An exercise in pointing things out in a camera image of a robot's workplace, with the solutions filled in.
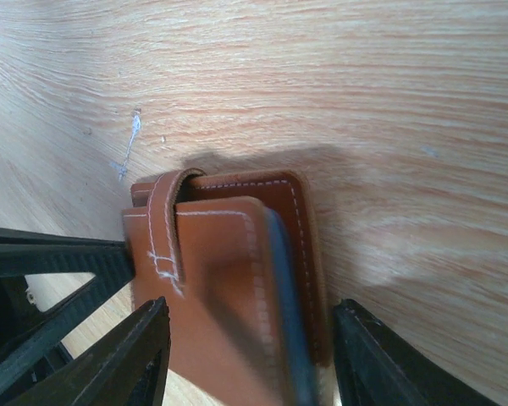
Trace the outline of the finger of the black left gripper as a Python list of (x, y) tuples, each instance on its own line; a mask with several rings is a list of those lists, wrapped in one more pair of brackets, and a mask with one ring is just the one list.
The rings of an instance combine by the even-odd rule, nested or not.
[(26, 370), (134, 277), (124, 242), (0, 228), (0, 282), (27, 275), (93, 278), (0, 343), (0, 366)]

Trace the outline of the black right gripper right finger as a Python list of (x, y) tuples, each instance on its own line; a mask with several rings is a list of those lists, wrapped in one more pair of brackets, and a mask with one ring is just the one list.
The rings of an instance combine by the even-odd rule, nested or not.
[(353, 299), (333, 308), (334, 365), (344, 405), (493, 405)]

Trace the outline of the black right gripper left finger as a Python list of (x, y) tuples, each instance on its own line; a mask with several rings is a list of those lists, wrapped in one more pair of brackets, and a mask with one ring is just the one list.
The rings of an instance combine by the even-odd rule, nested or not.
[(80, 357), (9, 403), (161, 405), (170, 345), (166, 300), (149, 300)]

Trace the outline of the brown leather card holder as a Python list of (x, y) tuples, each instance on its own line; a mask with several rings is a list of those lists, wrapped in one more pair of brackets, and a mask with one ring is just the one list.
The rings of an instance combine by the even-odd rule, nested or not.
[(329, 405), (333, 348), (318, 231), (296, 171), (131, 186), (133, 304), (165, 298), (170, 369), (226, 405)]

